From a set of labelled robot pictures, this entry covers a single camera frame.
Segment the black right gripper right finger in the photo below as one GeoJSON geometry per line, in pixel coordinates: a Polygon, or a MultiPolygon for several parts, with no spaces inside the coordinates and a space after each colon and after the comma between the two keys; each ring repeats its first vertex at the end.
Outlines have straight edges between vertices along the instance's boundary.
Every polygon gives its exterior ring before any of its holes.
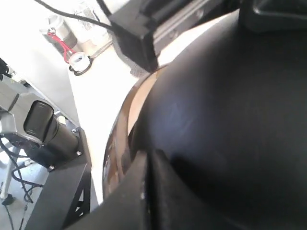
{"type": "Polygon", "coordinates": [[[239,21],[249,30],[305,30],[305,0],[244,0],[239,21]]]}

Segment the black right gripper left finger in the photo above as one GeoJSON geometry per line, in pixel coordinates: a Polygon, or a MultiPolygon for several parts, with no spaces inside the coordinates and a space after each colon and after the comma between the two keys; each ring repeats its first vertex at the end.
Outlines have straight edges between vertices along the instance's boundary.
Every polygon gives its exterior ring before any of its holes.
{"type": "Polygon", "coordinates": [[[148,155],[140,151],[124,179],[93,212],[69,230],[151,230],[147,192],[148,155]]]}

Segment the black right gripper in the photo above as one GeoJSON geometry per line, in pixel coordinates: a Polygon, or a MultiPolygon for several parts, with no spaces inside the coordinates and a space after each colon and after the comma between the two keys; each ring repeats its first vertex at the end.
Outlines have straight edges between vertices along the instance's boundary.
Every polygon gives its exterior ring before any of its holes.
{"type": "Polygon", "coordinates": [[[179,35],[239,6],[238,0],[130,0],[109,20],[122,54],[153,72],[161,51],[179,35]]]}

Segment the black right robot arm base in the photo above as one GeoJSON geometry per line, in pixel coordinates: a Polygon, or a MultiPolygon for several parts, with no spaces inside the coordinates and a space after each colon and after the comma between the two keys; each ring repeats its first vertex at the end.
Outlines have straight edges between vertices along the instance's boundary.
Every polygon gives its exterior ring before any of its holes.
{"type": "Polygon", "coordinates": [[[24,122],[24,130],[41,143],[17,138],[14,145],[41,166],[55,169],[78,157],[79,138],[56,119],[54,110],[47,103],[33,102],[24,122]]]}

